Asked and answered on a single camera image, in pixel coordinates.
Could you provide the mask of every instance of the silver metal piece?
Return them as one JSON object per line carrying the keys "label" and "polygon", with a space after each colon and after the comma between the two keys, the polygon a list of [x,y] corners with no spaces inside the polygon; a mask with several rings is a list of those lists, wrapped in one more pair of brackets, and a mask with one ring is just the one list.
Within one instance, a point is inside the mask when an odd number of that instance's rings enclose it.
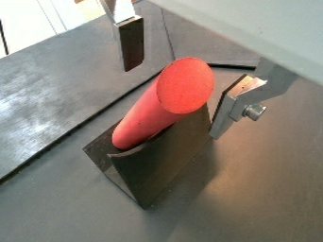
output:
{"label": "silver metal piece", "polygon": [[256,78],[243,75],[222,93],[210,135],[219,139],[244,116],[258,120],[266,111],[259,102],[282,95],[298,76],[280,65],[262,59]]}
{"label": "silver metal piece", "polygon": [[129,0],[101,0],[101,4],[113,24],[135,17],[135,9]]}
{"label": "silver metal piece", "polygon": [[258,121],[266,112],[266,106],[260,103],[248,105],[243,111],[243,116],[250,117],[251,120]]}
{"label": "silver metal piece", "polygon": [[113,25],[120,60],[129,71],[144,60],[144,19],[135,15],[129,0],[101,0],[101,4]]}

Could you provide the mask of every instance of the black metal holder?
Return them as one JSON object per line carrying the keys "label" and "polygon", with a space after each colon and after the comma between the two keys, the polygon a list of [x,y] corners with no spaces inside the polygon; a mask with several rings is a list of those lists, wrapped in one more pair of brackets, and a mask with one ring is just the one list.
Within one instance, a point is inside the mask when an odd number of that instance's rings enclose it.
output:
{"label": "black metal holder", "polygon": [[206,144],[210,125],[204,105],[129,150],[112,145],[117,124],[83,150],[107,177],[146,209]]}

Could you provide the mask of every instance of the red foam roll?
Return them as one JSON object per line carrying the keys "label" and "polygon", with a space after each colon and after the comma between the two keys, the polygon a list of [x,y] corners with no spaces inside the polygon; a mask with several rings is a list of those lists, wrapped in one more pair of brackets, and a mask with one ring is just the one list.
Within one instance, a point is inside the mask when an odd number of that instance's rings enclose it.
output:
{"label": "red foam roll", "polygon": [[128,149],[198,110],[207,102],[215,76],[198,58],[174,61],[142,95],[112,133],[112,144]]}

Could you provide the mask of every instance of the bolt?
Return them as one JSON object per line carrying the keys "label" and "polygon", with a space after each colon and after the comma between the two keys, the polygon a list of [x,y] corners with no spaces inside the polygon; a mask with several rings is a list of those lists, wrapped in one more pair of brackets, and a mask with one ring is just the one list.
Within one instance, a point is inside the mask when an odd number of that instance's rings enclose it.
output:
{"label": "bolt", "polygon": [[242,115],[248,116],[250,119],[252,119],[254,121],[258,121],[258,119],[262,117],[264,112],[266,112],[266,106],[263,106],[260,103],[255,103],[246,107]]}

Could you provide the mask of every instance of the gray floor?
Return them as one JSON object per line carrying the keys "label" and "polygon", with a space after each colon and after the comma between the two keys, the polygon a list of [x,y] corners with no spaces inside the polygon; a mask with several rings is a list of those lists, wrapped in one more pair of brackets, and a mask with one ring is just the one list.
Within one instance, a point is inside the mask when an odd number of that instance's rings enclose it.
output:
{"label": "gray floor", "polygon": [[[242,75],[218,69],[210,101]],[[323,89],[299,79],[210,140],[147,211],[81,148],[123,117],[146,87],[77,129],[0,187],[0,241],[322,241]]]}

